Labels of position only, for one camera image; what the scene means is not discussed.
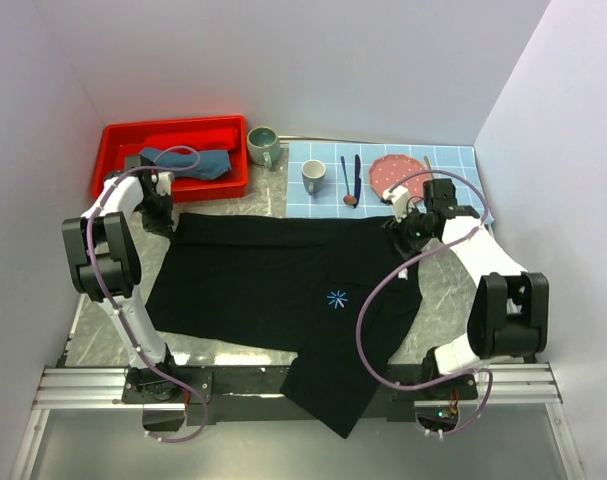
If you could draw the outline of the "black t shirt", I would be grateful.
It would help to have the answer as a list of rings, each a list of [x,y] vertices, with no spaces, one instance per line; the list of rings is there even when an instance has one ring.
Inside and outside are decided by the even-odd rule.
[[[162,332],[295,354],[302,373],[376,380],[420,309],[380,217],[181,215],[146,303]]]

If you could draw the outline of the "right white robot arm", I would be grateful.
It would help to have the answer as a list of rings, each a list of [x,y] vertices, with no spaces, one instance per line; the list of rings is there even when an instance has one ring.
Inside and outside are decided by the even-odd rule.
[[[433,238],[459,259],[476,286],[466,332],[428,351],[420,384],[432,398],[443,398],[455,374],[487,360],[528,357],[543,351],[548,339],[549,281],[513,260],[485,227],[481,215],[460,205],[449,179],[423,184],[425,210],[414,207],[408,189],[383,193],[395,219],[387,229],[402,253],[418,253]]]

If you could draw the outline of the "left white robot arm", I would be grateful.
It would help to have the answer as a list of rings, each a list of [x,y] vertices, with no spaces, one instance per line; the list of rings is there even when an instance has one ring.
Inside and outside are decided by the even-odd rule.
[[[128,156],[125,169],[106,178],[94,205],[62,224],[75,289],[109,316],[126,347],[129,366],[150,372],[146,390],[161,402],[177,397],[182,378],[173,370],[169,347],[145,309],[139,288],[142,267],[128,219],[138,211],[147,232],[172,237],[173,180],[147,156]]]

